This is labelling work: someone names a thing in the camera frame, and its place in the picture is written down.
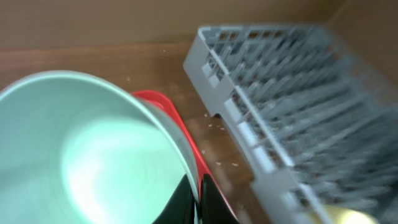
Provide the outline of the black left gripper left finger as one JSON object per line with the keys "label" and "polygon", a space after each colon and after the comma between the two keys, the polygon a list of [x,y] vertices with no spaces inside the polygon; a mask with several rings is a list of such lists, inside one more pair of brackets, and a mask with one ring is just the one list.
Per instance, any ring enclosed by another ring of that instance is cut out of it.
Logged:
{"label": "black left gripper left finger", "polygon": [[188,177],[184,175],[153,224],[194,224],[194,222],[195,199]]}

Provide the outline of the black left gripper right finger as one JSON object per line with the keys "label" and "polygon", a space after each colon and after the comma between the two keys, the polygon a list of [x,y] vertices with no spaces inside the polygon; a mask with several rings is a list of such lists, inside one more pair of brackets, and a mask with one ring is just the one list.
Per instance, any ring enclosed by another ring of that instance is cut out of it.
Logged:
{"label": "black left gripper right finger", "polygon": [[239,224],[210,174],[201,180],[202,224]]}

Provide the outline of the yellow plastic cup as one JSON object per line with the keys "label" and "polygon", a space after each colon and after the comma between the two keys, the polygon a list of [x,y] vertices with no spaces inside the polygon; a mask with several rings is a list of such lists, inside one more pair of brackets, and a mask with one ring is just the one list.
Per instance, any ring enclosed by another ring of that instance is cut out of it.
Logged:
{"label": "yellow plastic cup", "polygon": [[373,216],[357,210],[334,205],[323,205],[323,208],[334,224],[380,224]]}

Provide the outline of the mint green rice bowl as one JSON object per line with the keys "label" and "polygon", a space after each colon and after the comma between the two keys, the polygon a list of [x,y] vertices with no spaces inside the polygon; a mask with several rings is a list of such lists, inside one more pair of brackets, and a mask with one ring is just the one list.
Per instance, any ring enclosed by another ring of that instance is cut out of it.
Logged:
{"label": "mint green rice bowl", "polygon": [[2,223],[153,223],[189,165],[164,120],[68,70],[1,91]]}

